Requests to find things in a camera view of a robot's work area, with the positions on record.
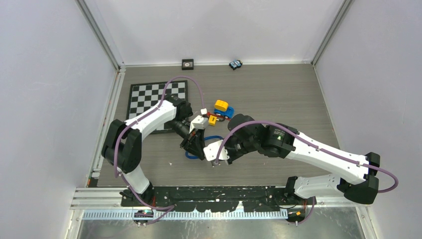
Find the blue cable lock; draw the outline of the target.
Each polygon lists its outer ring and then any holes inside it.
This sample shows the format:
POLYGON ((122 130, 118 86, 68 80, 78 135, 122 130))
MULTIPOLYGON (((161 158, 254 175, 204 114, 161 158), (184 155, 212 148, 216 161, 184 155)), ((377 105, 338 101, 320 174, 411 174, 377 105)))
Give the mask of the blue cable lock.
MULTIPOLYGON (((207 136, 207 137, 204 138, 205 141, 208 141, 208 140, 211 140, 211 139, 223 140, 223 137, 219 136, 219 135, 211 135, 211 136, 207 136)), ((189 155, 189 153, 187 151, 185 152, 185 157, 188 158, 188 159, 198 159, 197 156, 189 155)))

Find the yellow black padlock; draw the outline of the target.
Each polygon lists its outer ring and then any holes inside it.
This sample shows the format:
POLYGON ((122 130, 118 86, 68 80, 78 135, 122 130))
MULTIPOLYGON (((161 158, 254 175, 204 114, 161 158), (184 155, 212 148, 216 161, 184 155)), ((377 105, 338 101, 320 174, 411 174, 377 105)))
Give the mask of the yellow black padlock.
POLYGON ((217 115, 217 116, 218 116, 218 119, 216 119, 214 117, 209 117, 208 118, 209 125, 214 126, 214 125, 216 125, 216 123, 218 121, 225 121, 226 120, 225 116, 222 116, 222 115, 217 115))

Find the red cable padlock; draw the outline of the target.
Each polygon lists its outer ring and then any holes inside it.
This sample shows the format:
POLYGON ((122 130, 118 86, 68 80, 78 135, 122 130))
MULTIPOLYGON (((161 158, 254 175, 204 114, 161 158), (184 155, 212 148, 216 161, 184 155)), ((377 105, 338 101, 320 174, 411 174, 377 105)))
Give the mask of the red cable padlock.
POLYGON ((217 116, 217 115, 212 114, 212 113, 210 113, 210 112, 207 112, 207 117, 208 117, 208 118, 209 118, 209 117, 214 117, 214 118, 218 119, 218 116, 217 116))

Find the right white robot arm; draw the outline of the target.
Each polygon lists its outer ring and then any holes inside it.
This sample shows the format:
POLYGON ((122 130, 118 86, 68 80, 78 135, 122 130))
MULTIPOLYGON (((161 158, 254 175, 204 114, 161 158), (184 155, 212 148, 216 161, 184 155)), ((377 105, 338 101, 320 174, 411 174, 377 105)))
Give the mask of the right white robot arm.
POLYGON ((234 160, 251 152, 269 158, 296 160, 323 169, 327 175, 291 176, 284 198, 290 204, 302 199, 340 196, 359 204, 373 204, 379 192, 377 170, 380 155, 353 154, 318 142, 282 123, 254 120, 243 114, 228 123, 229 135, 222 142, 219 159, 234 160))

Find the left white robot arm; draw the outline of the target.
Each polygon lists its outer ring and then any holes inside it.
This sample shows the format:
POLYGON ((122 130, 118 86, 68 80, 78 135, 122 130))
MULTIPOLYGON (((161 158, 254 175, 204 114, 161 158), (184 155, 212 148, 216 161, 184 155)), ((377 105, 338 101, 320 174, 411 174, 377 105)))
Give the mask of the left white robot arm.
POLYGON ((195 127, 188 118, 193 115, 191 104, 172 94, 141 115, 111 122, 101 155, 132 187, 127 196, 141 206, 147 206, 154 196, 153 185, 144 175, 140 161, 143 140, 158 127, 167 125, 183 141, 180 147, 200 160, 205 159, 205 128, 195 127))

